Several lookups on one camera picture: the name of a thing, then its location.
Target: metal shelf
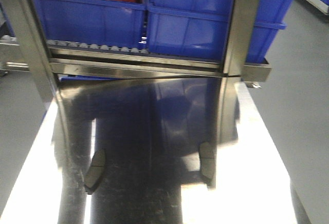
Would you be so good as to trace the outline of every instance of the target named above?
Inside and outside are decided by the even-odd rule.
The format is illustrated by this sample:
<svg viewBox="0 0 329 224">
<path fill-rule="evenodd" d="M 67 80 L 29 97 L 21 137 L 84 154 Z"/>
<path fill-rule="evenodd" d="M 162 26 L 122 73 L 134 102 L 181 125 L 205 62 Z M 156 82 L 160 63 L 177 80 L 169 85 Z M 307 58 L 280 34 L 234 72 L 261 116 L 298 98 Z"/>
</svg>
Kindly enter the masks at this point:
<svg viewBox="0 0 329 224">
<path fill-rule="evenodd" d="M 317 9 L 319 9 L 325 15 L 329 15 L 329 5 L 324 3 L 321 0 L 306 0 L 307 2 L 311 3 Z"/>
</svg>

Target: stainless steel table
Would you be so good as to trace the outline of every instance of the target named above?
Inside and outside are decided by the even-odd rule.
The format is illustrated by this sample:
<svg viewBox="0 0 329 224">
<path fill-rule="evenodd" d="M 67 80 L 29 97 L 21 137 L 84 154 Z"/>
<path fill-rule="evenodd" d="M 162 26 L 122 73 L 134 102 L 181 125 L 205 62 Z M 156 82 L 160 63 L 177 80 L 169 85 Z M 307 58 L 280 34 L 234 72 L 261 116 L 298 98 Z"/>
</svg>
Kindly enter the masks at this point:
<svg viewBox="0 0 329 224">
<path fill-rule="evenodd" d="M 57 98 L 1 224 L 297 223 L 289 175 L 240 78 L 66 81 Z M 105 174 L 87 195 L 102 149 Z"/>
</svg>

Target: floor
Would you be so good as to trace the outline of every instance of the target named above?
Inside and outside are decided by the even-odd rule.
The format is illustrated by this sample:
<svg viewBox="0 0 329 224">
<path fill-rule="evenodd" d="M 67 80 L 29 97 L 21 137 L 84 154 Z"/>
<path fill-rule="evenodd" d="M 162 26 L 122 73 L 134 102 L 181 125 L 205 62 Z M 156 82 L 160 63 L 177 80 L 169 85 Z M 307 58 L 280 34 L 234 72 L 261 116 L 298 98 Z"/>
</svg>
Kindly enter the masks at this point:
<svg viewBox="0 0 329 224">
<path fill-rule="evenodd" d="M 329 221 L 329 17 L 295 0 L 251 95 L 313 224 Z"/>
<path fill-rule="evenodd" d="M 44 112 L 29 72 L 10 72 L 0 78 L 0 213 L 34 141 Z"/>
<path fill-rule="evenodd" d="M 312 223 L 323 224 L 329 220 L 329 174 L 323 173 L 329 172 L 329 19 L 295 0 L 285 22 L 267 55 L 269 80 L 250 91 Z M 0 213 L 43 114 L 29 73 L 0 78 Z"/>
</svg>

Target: metal frame post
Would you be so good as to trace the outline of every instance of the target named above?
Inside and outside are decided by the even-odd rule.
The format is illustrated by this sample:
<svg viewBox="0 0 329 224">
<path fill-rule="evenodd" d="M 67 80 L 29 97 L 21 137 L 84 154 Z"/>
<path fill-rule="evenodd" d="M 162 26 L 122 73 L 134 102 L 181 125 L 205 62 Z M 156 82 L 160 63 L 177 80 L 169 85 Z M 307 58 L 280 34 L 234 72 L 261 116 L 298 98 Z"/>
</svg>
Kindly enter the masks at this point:
<svg viewBox="0 0 329 224">
<path fill-rule="evenodd" d="M 48 108 L 56 94 L 58 83 L 49 66 L 50 51 L 32 0 L 0 1 L 14 28 L 20 51 L 29 66 L 39 94 Z"/>
<path fill-rule="evenodd" d="M 223 73 L 240 76 L 246 61 L 259 0 L 234 0 Z"/>
</svg>

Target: reflective metal surface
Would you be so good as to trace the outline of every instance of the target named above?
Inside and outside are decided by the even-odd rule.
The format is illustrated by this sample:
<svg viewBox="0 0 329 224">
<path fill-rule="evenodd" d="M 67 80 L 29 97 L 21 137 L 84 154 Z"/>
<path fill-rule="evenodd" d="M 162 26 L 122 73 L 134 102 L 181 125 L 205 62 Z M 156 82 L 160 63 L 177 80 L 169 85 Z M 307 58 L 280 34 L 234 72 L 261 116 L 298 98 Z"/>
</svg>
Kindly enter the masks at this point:
<svg viewBox="0 0 329 224">
<path fill-rule="evenodd" d="M 244 81 L 266 82 L 272 67 L 266 61 L 264 64 L 245 63 L 242 69 L 242 78 Z"/>
<path fill-rule="evenodd" d="M 234 0 L 223 73 L 240 76 L 249 51 L 259 0 Z"/>
<path fill-rule="evenodd" d="M 325 15 L 329 15 L 329 6 L 321 0 L 306 0 L 323 12 Z"/>
<path fill-rule="evenodd" d="M 56 92 L 57 81 L 48 64 L 48 51 L 32 0 L 0 0 L 29 64 L 36 87 L 46 107 Z"/>
<path fill-rule="evenodd" d="M 297 223 L 288 173 L 239 78 L 68 81 L 58 99 L 1 224 Z M 87 195 L 101 149 L 105 175 Z M 212 155 L 214 173 L 200 160 Z"/>
<path fill-rule="evenodd" d="M 23 56 L 15 42 L 0 41 L 0 69 L 28 71 Z M 167 78 L 179 76 L 220 77 L 217 64 L 191 62 L 183 59 L 155 58 L 132 54 L 108 53 L 101 50 L 73 50 L 67 47 L 49 46 L 53 55 L 51 70 L 58 74 L 79 74 L 114 78 Z M 124 62 L 111 63 L 111 58 Z M 265 82 L 270 74 L 271 65 L 245 63 L 242 78 L 245 81 Z"/>
</svg>

